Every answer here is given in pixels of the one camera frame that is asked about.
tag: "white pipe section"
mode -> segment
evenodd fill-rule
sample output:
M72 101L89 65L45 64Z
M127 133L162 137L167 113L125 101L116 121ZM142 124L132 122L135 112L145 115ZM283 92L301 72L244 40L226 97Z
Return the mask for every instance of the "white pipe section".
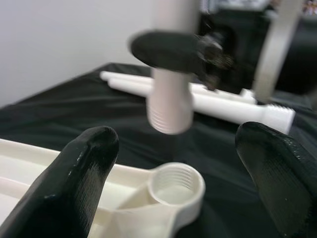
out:
M104 81L108 81L110 78L118 78L124 79L126 81L141 83L141 84L151 84L153 85L154 80L151 77L144 77L144 76L137 76L137 75L130 75L124 73L114 73L108 71L102 71L100 73L100 78ZM210 91L205 88L203 84L199 83L190 83L190 91L192 93L203 94L211 97L219 97L219 98L226 98L238 102L248 103L248 104L256 104L256 100L253 97L253 92L247 89L243 89L240 95L228 93L221 90Z
M141 84L119 78L109 79L108 85L113 89L141 97L147 97L153 90L151 84ZM293 109L276 105L258 106L197 93L193 93L192 95L194 110L198 113L237 124L256 121L285 134L289 133L295 116Z
M200 15L200 0L155 0L154 29L196 33ZM188 84L193 74L152 69L154 88L147 98L150 124L165 134L186 131L193 121L193 103Z
M268 103L271 99L302 15L303 2L303 0L283 0L278 17L270 26L253 84L256 99L262 103Z

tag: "white wall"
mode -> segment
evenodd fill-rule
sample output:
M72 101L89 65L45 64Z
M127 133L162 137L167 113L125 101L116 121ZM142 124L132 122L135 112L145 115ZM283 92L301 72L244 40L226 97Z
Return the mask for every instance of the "white wall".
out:
M1 0L0 107L107 62L141 64L127 39L153 0Z

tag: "white plastic tray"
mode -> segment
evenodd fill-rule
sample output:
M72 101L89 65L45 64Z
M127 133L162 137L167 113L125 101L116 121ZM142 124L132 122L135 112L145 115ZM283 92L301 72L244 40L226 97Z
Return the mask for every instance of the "white plastic tray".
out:
M58 151L0 139L0 224ZM169 238L199 214L202 176L182 163L143 170L115 164L90 238Z

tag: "black tablecloth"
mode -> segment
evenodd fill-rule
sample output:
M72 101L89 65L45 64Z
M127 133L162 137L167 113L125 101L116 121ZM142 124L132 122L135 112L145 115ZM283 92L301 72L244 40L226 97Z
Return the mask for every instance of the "black tablecloth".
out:
M187 132L162 134L148 123L145 99L110 89L99 78L101 70L150 75L147 67L110 64L2 108L0 138L62 150L87 128L111 126L120 139L117 163L151 169L183 162L203 175L207 189L201 215L176 237L279 237L236 153L238 125L195 114ZM317 158L315 113L303 97L277 97L297 111L291 135Z

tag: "circular opening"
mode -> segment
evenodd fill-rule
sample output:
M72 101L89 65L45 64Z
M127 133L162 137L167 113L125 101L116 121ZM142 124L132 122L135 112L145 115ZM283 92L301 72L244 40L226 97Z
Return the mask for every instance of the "circular opening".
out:
M153 175L150 193L161 203L189 203L202 193L202 181L201 175L189 165L171 163L163 165Z

